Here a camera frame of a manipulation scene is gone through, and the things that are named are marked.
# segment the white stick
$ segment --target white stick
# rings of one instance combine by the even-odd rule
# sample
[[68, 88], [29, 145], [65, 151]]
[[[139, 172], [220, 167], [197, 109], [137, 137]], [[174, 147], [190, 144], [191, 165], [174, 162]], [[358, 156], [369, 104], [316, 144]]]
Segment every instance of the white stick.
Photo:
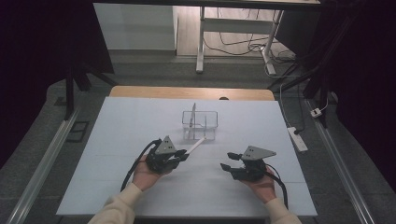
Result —
[[206, 137], [201, 138], [196, 142], [187, 152], [186, 154], [191, 154], [199, 145], [201, 145], [206, 140]]

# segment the power strip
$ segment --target power strip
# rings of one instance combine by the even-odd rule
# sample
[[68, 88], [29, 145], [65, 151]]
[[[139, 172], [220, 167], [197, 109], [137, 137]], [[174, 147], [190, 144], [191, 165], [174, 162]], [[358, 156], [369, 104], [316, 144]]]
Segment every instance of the power strip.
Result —
[[288, 128], [291, 140], [293, 140], [294, 145], [297, 147], [297, 150], [299, 152], [304, 152], [307, 151], [308, 148], [306, 147], [303, 138], [299, 134], [295, 134], [294, 131], [296, 131], [296, 128], [290, 127]]

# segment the sleeve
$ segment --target sleeve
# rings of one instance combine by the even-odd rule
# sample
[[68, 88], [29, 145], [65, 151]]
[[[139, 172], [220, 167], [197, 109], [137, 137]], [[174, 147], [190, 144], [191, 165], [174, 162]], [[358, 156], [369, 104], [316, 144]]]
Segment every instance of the sleeve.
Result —
[[301, 224], [300, 219], [291, 213], [278, 198], [266, 203], [265, 207], [270, 214], [271, 224]]
[[120, 194], [109, 198], [105, 206], [89, 222], [98, 223], [133, 223], [134, 205], [142, 195], [135, 184], [130, 184]]

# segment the white desk leg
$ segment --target white desk leg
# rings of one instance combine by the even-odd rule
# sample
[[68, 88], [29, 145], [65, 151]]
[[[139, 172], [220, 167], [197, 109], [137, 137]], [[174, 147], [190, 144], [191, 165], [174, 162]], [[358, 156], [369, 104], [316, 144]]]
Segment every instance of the white desk leg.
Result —
[[272, 64], [272, 61], [271, 61], [270, 49], [271, 49], [271, 45], [274, 41], [277, 26], [279, 25], [279, 21], [280, 21], [280, 18], [282, 17], [282, 13], [283, 13], [283, 11], [279, 11], [277, 13], [276, 20], [273, 23], [271, 33], [268, 36], [267, 45], [265, 46], [264, 49], [262, 49], [262, 57], [264, 58], [265, 66], [267, 67], [268, 74], [271, 76], [276, 75], [276, 71], [275, 71], [274, 65]]
[[204, 72], [204, 26], [205, 26], [205, 8], [201, 7], [197, 67], [196, 67], [196, 73], [198, 74]]

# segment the white wall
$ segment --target white wall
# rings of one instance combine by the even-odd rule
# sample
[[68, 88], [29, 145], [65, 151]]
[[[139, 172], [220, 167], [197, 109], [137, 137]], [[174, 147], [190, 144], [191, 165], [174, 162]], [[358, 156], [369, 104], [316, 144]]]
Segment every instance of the white wall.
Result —
[[176, 49], [174, 7], [94, 4], [108, 49]]

